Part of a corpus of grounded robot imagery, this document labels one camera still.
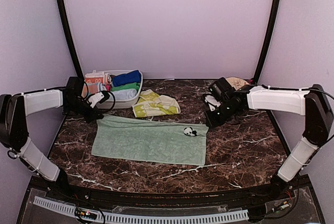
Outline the sage green towel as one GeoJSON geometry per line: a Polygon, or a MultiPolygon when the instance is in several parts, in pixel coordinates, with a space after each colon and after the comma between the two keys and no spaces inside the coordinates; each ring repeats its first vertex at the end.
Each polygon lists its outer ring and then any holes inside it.
{"type": "Polygon", "coordinates": [[[206,161],[204,124],[181,124],[105,116],[91,153],[133,161],[203,166],[206,161]]]}

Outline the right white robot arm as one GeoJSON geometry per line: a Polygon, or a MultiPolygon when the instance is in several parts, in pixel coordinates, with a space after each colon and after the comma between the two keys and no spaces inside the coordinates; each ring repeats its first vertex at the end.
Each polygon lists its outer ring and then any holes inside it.
{"type": "Polygon", "coordinates": [[[238,79],[220,78],[209,86],[209,92],[217,101],[213,110],[205,112],[206,124],[210,128],[223,125],[238,111],[270,110],[298,114],[305,117],[305,130],[283,165],[276,179],[266,189],[271,200],[277,200],[287,190],[290,182],[323,145],[333,139],[330,134],[333,110],[322,86],[310,88],[277,88],[250,84],[238,79]]]}

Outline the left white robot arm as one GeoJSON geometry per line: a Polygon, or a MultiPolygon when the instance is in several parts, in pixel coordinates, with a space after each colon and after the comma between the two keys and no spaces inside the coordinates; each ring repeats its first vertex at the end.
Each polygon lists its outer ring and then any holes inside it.
{"type": "Polygon", "coordinates": [[[33,142],[32,119],[58,109],[64,114],[79,114],[88,123],[103,118],[98,104],[109,99],[109,93],[98,91],[84,95],[85,87],[83,79],[70,77],[66,86],[1,95],[1,144],[10,158],[19,159],[32,172],[55,183],[53,192],[62,201],[69,201],[74,190],[66,184],[67,173],[33,142]]]}

